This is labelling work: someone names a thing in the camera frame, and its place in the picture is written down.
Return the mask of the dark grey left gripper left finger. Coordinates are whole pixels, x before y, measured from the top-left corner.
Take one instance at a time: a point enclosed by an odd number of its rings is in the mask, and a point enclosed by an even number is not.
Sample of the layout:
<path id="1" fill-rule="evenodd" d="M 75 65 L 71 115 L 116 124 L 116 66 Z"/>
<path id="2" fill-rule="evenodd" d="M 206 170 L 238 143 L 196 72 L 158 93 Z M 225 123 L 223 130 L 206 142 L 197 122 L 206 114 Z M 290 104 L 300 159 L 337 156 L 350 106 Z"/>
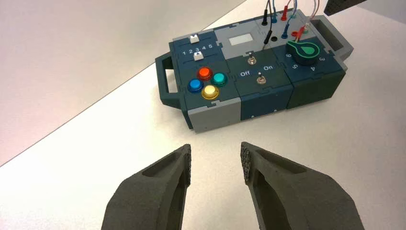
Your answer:
<path id="1" fill-rule="evenodd" d="M 184 144 L 123 180 L 106 206 L 101 229 L 180 230 L 191 162 L 191 146 Z"/>

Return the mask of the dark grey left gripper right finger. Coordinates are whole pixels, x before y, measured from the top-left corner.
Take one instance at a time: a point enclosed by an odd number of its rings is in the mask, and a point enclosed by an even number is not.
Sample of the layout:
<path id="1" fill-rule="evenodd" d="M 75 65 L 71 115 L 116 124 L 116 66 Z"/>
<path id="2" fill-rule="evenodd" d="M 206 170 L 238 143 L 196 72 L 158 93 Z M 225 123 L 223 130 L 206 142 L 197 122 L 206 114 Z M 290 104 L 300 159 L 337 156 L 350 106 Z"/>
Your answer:
<path id="1" fill-rule="evenodd" d="M 248 142 L 240 158 L 259 229 L 364 229 L 354 200 L 329 175 Z"/>

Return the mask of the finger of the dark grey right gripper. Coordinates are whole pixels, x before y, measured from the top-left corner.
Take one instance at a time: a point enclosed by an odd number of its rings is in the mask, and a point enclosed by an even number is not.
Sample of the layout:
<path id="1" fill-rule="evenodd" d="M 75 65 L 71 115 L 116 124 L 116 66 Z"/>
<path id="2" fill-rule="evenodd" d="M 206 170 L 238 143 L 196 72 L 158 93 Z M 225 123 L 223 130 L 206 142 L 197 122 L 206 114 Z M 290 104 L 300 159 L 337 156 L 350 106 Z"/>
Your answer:
<path id="1" fill-rule="evenodd" d="M 366 0 L 328 0 L 324 8 L 324 14 L 331 16 Z"/>

